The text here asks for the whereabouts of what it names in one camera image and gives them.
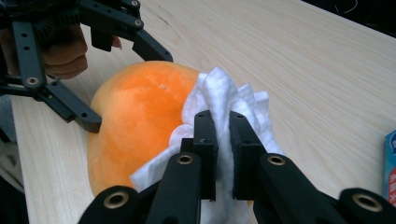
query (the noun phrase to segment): orange melon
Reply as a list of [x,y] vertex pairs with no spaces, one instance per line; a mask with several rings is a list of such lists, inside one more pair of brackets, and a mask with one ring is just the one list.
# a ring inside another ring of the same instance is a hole
[[102,117],[88,135],[88,172],[94,196],[115,185],[169,146],[199,71],[168,62],[130,65],[106,81],[92,109]]

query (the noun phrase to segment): blue box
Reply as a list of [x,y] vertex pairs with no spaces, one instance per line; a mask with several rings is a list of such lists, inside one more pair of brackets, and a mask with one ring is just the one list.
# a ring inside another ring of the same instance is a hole
[[384,197],[396,206],[396,130],[385,137]]

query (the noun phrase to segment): bolt hole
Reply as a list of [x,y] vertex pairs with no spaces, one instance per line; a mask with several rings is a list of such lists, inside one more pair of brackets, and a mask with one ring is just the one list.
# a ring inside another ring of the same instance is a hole
[[383,209],[381,203],[366,194],[356,193],[352,196],[352,199],[358,206],[372,212],[380,212]]
[[194,158],[189,155],[181,155],[181,156],[177,157],[177,162],[182,165],[190,164],[193,162],[193,160],[194,160]]
[[286,163],[283,158],[278,156],[268,157],[268,161],[271,162],[273,165],[284,165]]
[[103,202],[108,209],[115,209],[125,205],[129,200],[129,194],[125,191],[118,191],[108,195]]
[[36,77],[28,77],[26,82],[30,85],[35,85],[38,83],[38,79]]

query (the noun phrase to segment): table surface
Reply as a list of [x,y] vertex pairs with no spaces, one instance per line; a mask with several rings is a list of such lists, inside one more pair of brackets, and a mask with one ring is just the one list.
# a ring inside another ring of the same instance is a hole
[[[396,39],[297,0],[141,4],[145,29],[176,63],[220,66],[239,86],[268,91],[276,141],[319,190],[382,192],[384,137],[396,129]],[[122,45],[89,48],[89,69],[64,83],[89,104],[111,75],[142,61]],[[86,132],[43,103],[12,100],[31,223],[77,223],[93,199]]]

